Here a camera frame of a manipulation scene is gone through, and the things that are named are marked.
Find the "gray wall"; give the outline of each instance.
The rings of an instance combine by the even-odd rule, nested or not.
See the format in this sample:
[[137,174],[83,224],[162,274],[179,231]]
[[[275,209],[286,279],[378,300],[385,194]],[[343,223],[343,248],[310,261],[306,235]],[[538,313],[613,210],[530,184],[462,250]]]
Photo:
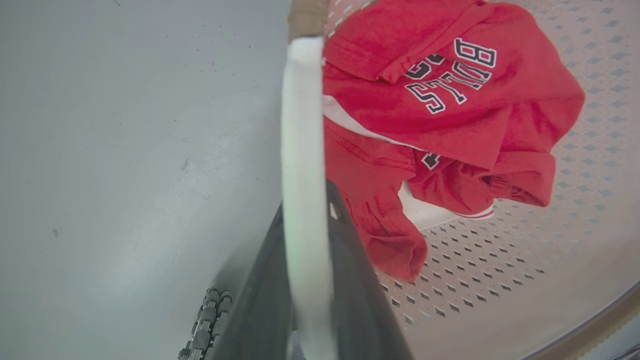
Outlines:
[[0,1],[0,358],[172,359],[280,202],[287,1]]

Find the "white wall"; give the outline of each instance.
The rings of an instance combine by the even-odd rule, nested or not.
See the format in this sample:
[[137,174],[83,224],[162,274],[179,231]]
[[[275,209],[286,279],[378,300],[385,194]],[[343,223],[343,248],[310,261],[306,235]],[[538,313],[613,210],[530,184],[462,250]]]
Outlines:
[[280,202],[287,1],[0,1],[0,358],[171,359]]

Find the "laundry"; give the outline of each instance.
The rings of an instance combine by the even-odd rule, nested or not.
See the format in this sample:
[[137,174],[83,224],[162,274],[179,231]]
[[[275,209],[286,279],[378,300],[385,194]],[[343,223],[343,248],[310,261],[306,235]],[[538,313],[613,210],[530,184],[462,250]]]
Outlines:
[[327,41],[327,177],[372,262],[412,281],[426,244],[397,191],[474,219],[494,199],[547,206],[552,147],[584,92],[524,9],[476,0],[381,0]]

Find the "clothing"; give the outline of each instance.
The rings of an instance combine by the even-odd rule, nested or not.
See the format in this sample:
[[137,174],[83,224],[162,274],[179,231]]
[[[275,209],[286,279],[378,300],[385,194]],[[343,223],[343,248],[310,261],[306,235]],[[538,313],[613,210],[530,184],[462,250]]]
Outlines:
[[[327,176],[366,229],[360,236],[376,266],[412,280],[420,271],[412,264],[426,256],[392,199],[402,180],[416,199],[470,218],[490,215],[496,198],[548,205],[550,151],[577,120],[584,92],[524,9],[381,0],[345,21],[324,55]],[[352,164],[332,147],[352,154]],[[392,235],[404,236],[388,244],[403,260],[376,260],[367,244]]]

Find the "fabric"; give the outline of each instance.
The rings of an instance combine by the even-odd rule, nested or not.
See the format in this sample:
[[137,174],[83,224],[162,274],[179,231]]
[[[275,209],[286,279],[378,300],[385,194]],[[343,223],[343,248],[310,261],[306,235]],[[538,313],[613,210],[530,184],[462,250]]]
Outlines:
[[411,280],[426,256],[392,199],[402,180],[416,199],[470,218],[490,216],[496,198],[548,205],[550,151],[584,92],[524,9],[381,0],[341,24],[324,55],[325,135],[349,140],[325,141],[327,176],[376,266]]

